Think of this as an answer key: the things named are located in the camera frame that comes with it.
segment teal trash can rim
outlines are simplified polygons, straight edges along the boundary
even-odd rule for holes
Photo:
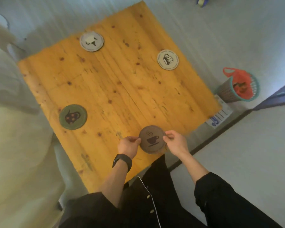
[[[258,96],[259,96],[259,92],[260,92],[260,85],[259,85],[259,82],[258,82],[258,80],[257,80],[257,78],[252,74],[252,73],[249,73],[250,75],[251,75],[251,77],[254,79],[254,81],[255,81],[255,84],[256,84],[256,93],[255,93],[255,95],[251,98],[251,99],[244,99],[244,98],[241,98],[236,92],[235,92],[235,90],[233,89],[233,85],[232,85],[232,81],[233,81],[233,77],[231,76],[230,78],[229,78],[229,82],[230,82],[230,86],[231,86],[231,91],[232,91],[232,93],[236,96],[236,97],[238,97],[241,101],[253,101],[254,99],[256,99]]]

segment coaster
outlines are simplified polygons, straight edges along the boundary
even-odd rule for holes
[[[158,126],[146,126],[139,133],[141,138],[140,147],[149,154],[155,154],[160,151],[166,143],[163,140],[165,132]]]
[[[100,48],[102,48],[103,44],[103,37],[95,31],[85,33],[80,37],[81,47],[89,52],[95,52],[99,50]]]
[[[60,124],[68,130],[76,130],[87,121],[87,111],[80,105],[69,105],[59,115]]]
[[[178,66],[178,56],[171,50],[165,49],[157,55],[158,64],[165,70],[173,70]]]

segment white cable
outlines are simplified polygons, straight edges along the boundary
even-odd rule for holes
[[[143,183],[143,181],[141,180],[141,182],[142,182],[142,184],[143,184],[143,186],[144,186],[144,188],[148,191],[148,189],[145,187],[145,184]],[[154,200],[153,200],[153,197],[152,197],[152,194],[148,191],[148,193],[150,194],[150,196],[151,196],[151,198],[152,198],[152,202],[153,202],[153,205],[154,205],[154,208],[155,208],[155,213],[156,213],[156,217],[157,217],[157,220],[158,220],[158,224],[159,224],[159,226],[160,226],[160,220],[159,220],[159,218],[158,218],[158,214],[157,214],[157,211],[156,211],[156,206],[155,206],[155,203],[154,203]]]

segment person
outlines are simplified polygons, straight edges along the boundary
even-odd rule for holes
[[[202,166],[190,154],[184,136],[171,130],[163,139],[186,166],[195,184],[196,204],[205,214],[208,227],[281,227]],[[124,138],[118,153],[132,160],[140,142],[138,137]],[[182,208],[164,155],[152,163],[142,179],[137,177],[124,189],[130,167],[125,158],[115,160],[110,175],[95,193],[67,203],[59,228],[206,227]]]

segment hand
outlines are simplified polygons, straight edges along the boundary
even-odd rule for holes
[[[134,136],[123,138],[117,146],[118,153],[123,153],[133,159],[137,154],[137,148],[141,141],[141,138]]]
[[[171,153],[179,159],[183,154],[190,154],[187,140],[184,136],[174,130],[169,130],[165,133],[166,136],[163,136],[163,140],[167,143]]]

